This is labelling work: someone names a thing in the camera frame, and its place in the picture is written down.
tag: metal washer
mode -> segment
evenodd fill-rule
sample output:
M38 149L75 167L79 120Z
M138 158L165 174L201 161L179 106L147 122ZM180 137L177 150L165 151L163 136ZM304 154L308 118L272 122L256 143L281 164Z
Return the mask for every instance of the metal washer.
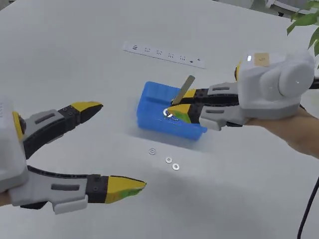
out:
M179 164L178 163L174 163L173 165L172 165L172 168L174 169L174 170L179 170Z
M150 149L149 149L149 154L150 154L150 155L156 154L156 149L150 148Z
M172 163L173 159L171 157L166 157L165 162L166 163Z

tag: blue plastic box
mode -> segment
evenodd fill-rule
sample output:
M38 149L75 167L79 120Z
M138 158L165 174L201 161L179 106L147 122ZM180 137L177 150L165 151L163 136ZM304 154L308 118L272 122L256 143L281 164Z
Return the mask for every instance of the blue plastic box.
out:
M179 88L146 82L137 109L138 126L198 140L203 133L207 132L207 128L201 127L199 124L185 123L169 115L165 110L178 92Z

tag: yellow label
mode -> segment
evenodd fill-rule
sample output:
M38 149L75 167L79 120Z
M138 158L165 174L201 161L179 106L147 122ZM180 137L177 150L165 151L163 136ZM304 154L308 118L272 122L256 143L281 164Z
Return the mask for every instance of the yellow label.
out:
M255 66L269 66L269 53L255 53L254 55Z

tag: electrical outlet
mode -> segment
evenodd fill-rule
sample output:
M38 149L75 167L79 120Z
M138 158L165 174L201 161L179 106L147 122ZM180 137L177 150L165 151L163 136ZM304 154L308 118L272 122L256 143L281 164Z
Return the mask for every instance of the electrical outlet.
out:
M205 69L204 61L199 57L190 57L186 56L185 54L177 54L176 52L168 51L158 47L151 47L144 44L132 44L129 42L125 42L123 50L139 55L149 56L161 60Z

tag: white table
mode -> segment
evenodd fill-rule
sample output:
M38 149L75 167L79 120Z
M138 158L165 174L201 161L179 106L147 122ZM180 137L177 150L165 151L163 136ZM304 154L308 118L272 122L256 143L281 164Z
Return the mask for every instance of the white table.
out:
M144 83L194 87L234 80L249 49L293 52L313 27L286 36L289 19L211 0L20 0L0 12L1 95L27 117L75 101L101 101L90 121L44 146L29 164L61 173L147 181L138 196L55 216L0 208L1 238L291 239L319 162L257 127L209 131L198 142L138 129ZM207 69L124 52L143 42L202 57ZM317 92L304 105L319 115ZM149 148L157 150L149 155ZM164 159L180 165L174 171ZM318 238L316 198L305 239Z

